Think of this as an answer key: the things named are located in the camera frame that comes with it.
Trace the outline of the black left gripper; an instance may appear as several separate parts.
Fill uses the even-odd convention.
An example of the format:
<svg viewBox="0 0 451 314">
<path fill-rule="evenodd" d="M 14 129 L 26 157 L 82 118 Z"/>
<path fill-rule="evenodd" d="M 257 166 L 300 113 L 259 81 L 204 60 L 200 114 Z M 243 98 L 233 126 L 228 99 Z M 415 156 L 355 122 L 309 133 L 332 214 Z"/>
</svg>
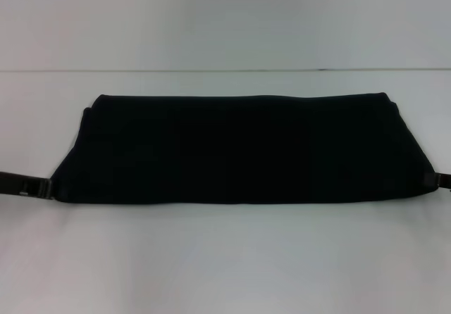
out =
<svg viewBox="0 0 451 314">
<path fill-rule="evenodd" d="M 50 200 L 53 198 L 52 180 L 0 172 L 0 194 Z"/>
</svg>

